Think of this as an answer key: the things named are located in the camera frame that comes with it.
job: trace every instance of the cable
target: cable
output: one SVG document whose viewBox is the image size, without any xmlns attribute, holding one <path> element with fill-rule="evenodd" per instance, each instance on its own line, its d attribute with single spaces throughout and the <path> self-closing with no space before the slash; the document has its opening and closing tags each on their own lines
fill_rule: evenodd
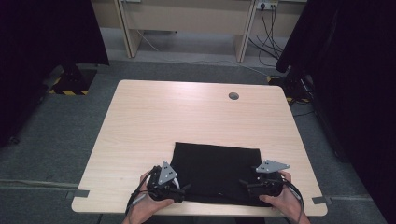
<svg viewBox="0 0 396 224">
<path fill-rule="evenodd" d="M 267 64 L 267 63 L 263 63 L 262 62 L 262 52 L 263 51 L 265 51 L 265 52 L 267 52 L 267 53 L 269 53 L 269 54 L 271 54 L 270 52 L 268 52 L 268 51 L 266 51 L 266 50 L 260 50 L 259 51 L 259 62 L 262 64 L 262 65 L 265 65 L 265 66 L 271 66 L 271 67 L 276 67 L 275 65 L 271 65 L 271 64 Z"/>
<path fill-rule="evenodd" d="M 159 50 L 156 49 L 154 46 L 152 46 L 151 43 L 150 43 L 142 34 L 140 34 L 140 35 L 142 36 L 143 39 L 145 39 L 145 40 L 148 42 L 148 44 L 149 44 L 153 49 L 159 51 Z"/>
<path fill-rule="evenodd" d="M 309 104 L 311 104 L 311 102 L 302 99 L 301 101 L 296 101 L 296 104 L 297 105 L 309 105 Z"/>
<path fill-rule="evenodd" d="M 272 7 L 272 10 L 274 11 L 274 22 L 273 22 L 273 26 L 274 26 L 275 21 L 276 21 L 276 7 Z M 282 52 L 283 49 L 274 40 L 274 32 L 272 33 L 272 40 L 273 40 L 274 44 L 278 47 L 278 50 L 280 50 Z"/>
<path fill-rule="evenodd" d="M 275 55 L 274 55 L 274 54 L 272 54 L 271 52 L 267 51 L 266 49 L 263 49 L 262 47 L 258 46 L 256 43 L 253 42 L 253 40 L 251 40 L 251 38 L 249 38 L 248 40 L 250 41 L 250 43 L 252 43 L 254 46 L 256 46 L 256 48 L 258 48 L 258 49 L 264 51 L 265 53 L 267 53 L 267 54 L 269 54 L 269 55 L 271 55 L 271 56 L 273 56 L 273 57 L 275 58 Z"/>
<path fill-rule="evenodd" d="M 146 190 L 140 190 L 140 188 L 142 188 L 143 184 L 146 183 L 146 180 L 149 178 L 149 176 L 155 171 L 155 167 L 153 167 L 147 175 L 145 175 L 145 177 L 143 177 L 143 180 L 140 181 L 139 186 L 137 186 L 136 190 L 131 194 L 131 198 L 128 201 L 128 206 L 125 209 L 125 216 L 128 214 L 129 209 L 131 206 L 133 206 L 133 201 L 134 199 L 136 199 L 137 195 L 139 195 L 139 193 L 144 192 Z"/>
<path fill-rule="evenodd" d="M 264 44 L 264 43 L 262 42 L 262 40 L 259 38 L 258 35 L 256 35 L 256 37 L 257 37 L 257 39 L 258 39 L 262 44 Z M 267 47 L 267 48 L 269 48 L 269 49 L 272 48 L 271 46 L 268 46 L 267 44 L 265 44 L 265 47 Z M 275 49 L 275 50 L 278 51 L 279 53 L 283 52 L 283 50 L 281 50 L 281 49 Z"/>
<path fill-rule="evenodd" d="M 271 38 L 270 38 L 271 37 L 271 33 L 273 31 L 273 28 L 271 28 L 270 33 L 268 33 L 268 29 L 267 29 L 267 25 L 265 23 L 263 12 L 264 12 L 264 10 L 263 10 L 263 7 L 262 7 L 262 23 L 264 24 L 264 30 L 265 30 L 265 33 L 267 34 L 267 38 L 264 40 L 264 42 L 262 42 L 262 47 L 264 47 L 264 45 L 267 43 L 267 40 L 270 40 L 270 43 L 273 45 L 273 47 L 272 48 L 270 47 L 270 48 L 274 49 L 274 44 L 272 43 Z M 277 56 L 276 50 L 274 50 L 274 54 L 275 54 L 275 55 L 273 55 L 274 58 L 278 60 L 279 58 Z"/>
<path fill-rule="evenodd" d="M 279 59 L 279 54 L 277 54 L 275 45 L 274 45 L 274 23 L 275 23 L 275 16 L 274 16 L 274 6 L 271 5 L 271 31 L 270 31 L 270 42 L 272 44 L 274 54 Z"/>
<path fill-rule="evenodd" d="M 305 115 L 308 115 L 308 114 L 312 114 L 312 113 L 314 113 L 314 112 L 315 112 L 315 110 L 312 110 L 312 111 L 310 111 L 310 112 L 308 112 L 308 113 L 299 114 L 299 115 L 293 115 L 293 117 L 296 118 L 296 117 L 300 117 L 300 116 L 305 116 Z"/>
<path fill-rule="evenodd" d="M 300 223 L 301 216 L 302 216 L 303 211 L 304 211 L 303 195 L 301 194 L 301 192 L 293 184 L 291 184 L 291 182 L 289 182 L 289 180 L 284 179 L 284 181 L 285 181 L 285 185 L 289 187 L 289 189 L 291 190 L 291 192 L 293 194 L 295 193 L 294 196 L 296 196 L 297 200 L 300 202 L 300 206 L 301 206 L 300 215 L 298 216 L 298 219 L 297 219 L 297 223 Z"/>
</svg>

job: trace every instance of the black fabric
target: black fabric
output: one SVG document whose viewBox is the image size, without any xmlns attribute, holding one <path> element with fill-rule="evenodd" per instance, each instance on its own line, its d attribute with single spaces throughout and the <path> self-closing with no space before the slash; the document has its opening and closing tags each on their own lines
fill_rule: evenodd
<svg viewBox="0 0 396 224">
<path fill-rule="evenodd" d="M 252 167 L 262 163 L 257 148 L 176 143 L 171 166 L 181 187 L 191 184 L 186 201 L 269 206 L 250 198 L 239 179 L 257 182 Z"/>
</svg>

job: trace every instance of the wrist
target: wrist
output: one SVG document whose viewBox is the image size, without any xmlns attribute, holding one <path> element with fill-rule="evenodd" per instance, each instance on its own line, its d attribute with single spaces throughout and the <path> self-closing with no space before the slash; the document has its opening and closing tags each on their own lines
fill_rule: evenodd
<svg viewBox="0 0 396 224">
<path fill-rule="evenodd" d="M 305 213 L 301 214 L 300 220 L 298 217 L 294 217 L 294 218 L 290 217 L 290 220 L 291 220 L 291 223 L 293 223 L 293 224 L 310 224 L 311 223 L 311 221 L 308 219 L 308 217 L 306 216 Z"/>
<path fill-rule="evenodd" d="M 142 217 L 139 216 L 138 210 L 136 207 L 131 208 L 131 216 L 129 217 L 130 224 L 142 224 L 144 220 L 142 220 Z"/>
<path fill-rule="evenodd" d="M 131 207 L 122 224 L 142 224 L 144 221 L 141 220 L 138 214 L 134 212 L 134 208 Z"/>
</svg>

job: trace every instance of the finger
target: finger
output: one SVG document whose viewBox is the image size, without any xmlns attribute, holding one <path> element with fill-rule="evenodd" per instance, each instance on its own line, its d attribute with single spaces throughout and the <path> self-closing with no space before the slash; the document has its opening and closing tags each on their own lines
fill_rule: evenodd
<svg viewBox="0 0 396 224">
<path fill-rule="evenodd" d="M 283 175 L 283 176 L 285 177 L 285 179 L 287 179 L 287 180 L 291 183 L 291 174 L 289 174 L 289 173 L 286 172 L 286 171 L 279 171 L 279 173 L 280 173 L 281 175 Z"/>
<path fill-rule="evenodd" d="M 140 176 L 140 182 L 143 181 L 143 179 L 146 177 L 146 175 L 149 174 L 149 171 L 145 172 L 143 175 Z"/>
<path fill-rule="evenodd" d="M 171 205 L 172 203 L 174 203 L 175 201 L 173 199 L 165 199 L 162 201 L 157 202 L 157 204 L 161 207 L 161 208 L 165 208 L 169 205 Z"/>
<path fill-rule="evenodd" d="M 143 175 L 140 176 L 140 183 L 146 178 L 146 176 L 149 174 L 149 171 L 145 172 Z M 140 190 L 147 190 L 147 183 L 146 181 L 144 181 L 144 183 L 142 184 L 142 187 L 140 187 Z"/>
<path fill-rule="evenodd" d="M 275 198 L 268 195 L 260 195 L 259 199 L 265 203 L 273 204 Z"/>
</svg>

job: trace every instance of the gray metal plate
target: gray metal plate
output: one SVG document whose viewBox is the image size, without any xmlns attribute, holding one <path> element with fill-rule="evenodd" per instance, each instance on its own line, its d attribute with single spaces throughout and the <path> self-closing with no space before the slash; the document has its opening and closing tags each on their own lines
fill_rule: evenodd
<svg viewBox="0 0 396 224">
<path fill-rule="evenodd" d="M 177 177 L 175 170 L 168 164 L 167 161 L 163 162 L 163 167 L 161 168 L 160 178 L 158 179 L 158 184 L 164 184 L 170 180 Z"/>
<path fill-rule="evenodd" d="M 269 174 L 272 172 L 289 169 L 290 166 L 277 161 L 265 160 L 259 167 L 256 168 L 257 173 Z"/>
</svg>

